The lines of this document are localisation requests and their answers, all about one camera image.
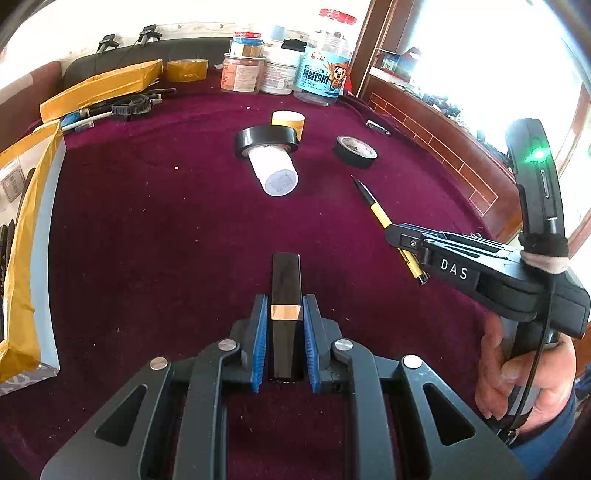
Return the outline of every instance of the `black electrical tape roll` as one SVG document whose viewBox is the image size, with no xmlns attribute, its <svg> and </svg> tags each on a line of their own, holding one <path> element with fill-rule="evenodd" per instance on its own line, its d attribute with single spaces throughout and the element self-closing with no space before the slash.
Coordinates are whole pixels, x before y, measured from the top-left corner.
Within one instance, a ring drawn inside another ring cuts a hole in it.
<svg viewBox="0 0 591 480">
<path fill-rule="evenodd" d="M 283 145 L 288 153 L 298 149 L 296 131 L 285 125 L 259 125 L 238 132 L 234 140 L 237 157 L 247 157 L 248 150 L 261 145 Z"/>
<path fill-rule="evenodd" d="M 347 165 L 356 168 L 370 168 L 378 158 L 378 153 L 367 143 L 348 135 L 339 135 L 336 138 L 333 151 Z"/>
</svg>

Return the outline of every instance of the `yellow pen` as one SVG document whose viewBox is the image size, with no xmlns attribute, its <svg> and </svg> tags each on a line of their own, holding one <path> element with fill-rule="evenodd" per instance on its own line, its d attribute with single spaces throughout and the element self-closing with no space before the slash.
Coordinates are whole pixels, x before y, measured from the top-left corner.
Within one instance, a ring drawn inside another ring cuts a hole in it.
<svg viewBox="0 0 591 480">
<path fill-rule="evenodd" d="M 358 179 L 356 179 L 352 175 L 351 175 L 351 178 L 355 182 L 355 185 L 357 186 L 359 193 L 365 199 L 365 201 L 368 203 L 369 208 L 371 208 L 372 212 L 374 213 L 376 218 L 379 220 L 379 222 L 382 224 L 382 226 L 384 228 L 387 228 L 389 225 L 392 225 L 392 222 L 388 218 L 388 215 L 386 215 L 386 212 L 384 212 L 384 209 L 380 206 L 380 204 L 375 199 L 375 197 L 372 195 L 372 193 L 369 191 L 369 189 L 361 181 L 359 181 Z M 418 284 L 425 285 L 429 276 L 421 270 L 421 267 L 419 267 L 417 259 L 414 258 L 413 254 L 411 252 L 407 252 L 406 250 L 401 250 L 400 248 L 398 248 L 398 251 L 400 252 L 402 259 L 404 260 L 408 269 L 410 270 L 410 273 L 412 273 L 413 277 L 417 279 Z"/>
</svg>

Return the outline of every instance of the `metal screw head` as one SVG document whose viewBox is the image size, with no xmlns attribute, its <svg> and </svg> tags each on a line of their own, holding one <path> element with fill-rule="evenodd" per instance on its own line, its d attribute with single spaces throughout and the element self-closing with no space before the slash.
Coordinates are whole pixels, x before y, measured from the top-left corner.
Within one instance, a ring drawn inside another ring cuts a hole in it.
<svg viewBox="0 0 591 480">
<path fill-rule="evenodd" d="M 420 357 L 416 356 L 416 355 L 406 355 L 403 359 L 402 362 L 404 363 L 404 365 L 407 368 L 418 368 L 423 364 L 423 361 L 421 360 Z"/>
<path fill-rule="evenodd" d="M 229 352 L 230 350 L 234 350 L 236 348 L 236 342 L 231 338 L 225 338 L 221 342 L 218 343 L 217 347 L 224 352 Z"/>
<path fill-rule="evenodd" d="M 152 370 L 162 370 L 168 366 L 168 360 L 166 360 L 163 356 L 157 356 L 150 360 L 150 368 Z"/>
<path fill-rule="evenodd" d="M 335 342 L 335 348 L 342 352 L 347 352 L 353 348 L 353 342 L 346 338 L 341 338 Z"/>
</svg>

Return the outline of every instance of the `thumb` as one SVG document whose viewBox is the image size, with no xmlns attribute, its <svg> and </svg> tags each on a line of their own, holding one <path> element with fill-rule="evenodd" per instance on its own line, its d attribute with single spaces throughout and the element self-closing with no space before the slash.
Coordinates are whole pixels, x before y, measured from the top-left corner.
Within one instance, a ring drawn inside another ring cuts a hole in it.
<svg viewBox="0 0 591 480">
<path fill-rule="evenodd" d="M 534 357 L 535 352 L 529 352 L 512 358 L 501 368 L 501 376 L 504 380 L 515 385 L 524 386 L 527 383 Z M 570 379 L 572 371 L 576 368 L 575 364 L 572 340 L 562 334 L 555 348 L 542 353 L 535 372 L 534 385 L 551 390 L 560 388 L 565 379 Z"/>
</svg>

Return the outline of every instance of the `white cup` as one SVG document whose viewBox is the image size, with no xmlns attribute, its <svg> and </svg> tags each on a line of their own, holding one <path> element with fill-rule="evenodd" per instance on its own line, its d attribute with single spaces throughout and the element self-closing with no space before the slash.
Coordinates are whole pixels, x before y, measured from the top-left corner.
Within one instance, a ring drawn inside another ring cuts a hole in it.
<svg viewBox="0 0 591 480">
<path fill-rule="evenodd" d="M 298 175 L 291 157 L 281 145 L 260 145 L 248 151 L 252 168 L 263 190 L 272 197 L 281 197 L 297 185 Z"/>
</svg>

